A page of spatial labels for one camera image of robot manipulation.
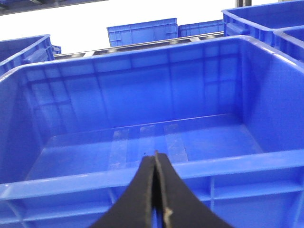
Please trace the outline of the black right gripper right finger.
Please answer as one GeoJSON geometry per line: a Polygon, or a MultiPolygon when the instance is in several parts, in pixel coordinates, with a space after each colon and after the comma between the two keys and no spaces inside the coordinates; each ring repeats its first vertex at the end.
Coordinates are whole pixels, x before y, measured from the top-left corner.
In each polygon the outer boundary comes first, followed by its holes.
{"type": "Polygon", "coordinates": [[[230,228],[188,188],[168,156],[155,152],[154,206],[161,228],[230,228]]]}

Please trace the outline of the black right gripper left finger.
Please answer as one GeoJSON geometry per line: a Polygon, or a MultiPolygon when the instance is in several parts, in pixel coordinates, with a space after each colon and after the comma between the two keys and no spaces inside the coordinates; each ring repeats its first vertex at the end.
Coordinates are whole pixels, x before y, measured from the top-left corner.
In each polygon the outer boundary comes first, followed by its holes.
{"type": "Polygon", "coordinates": [[[155,157],[143,157],[132,181],[117,202],[92,228],[150,228],[155,157]]]}

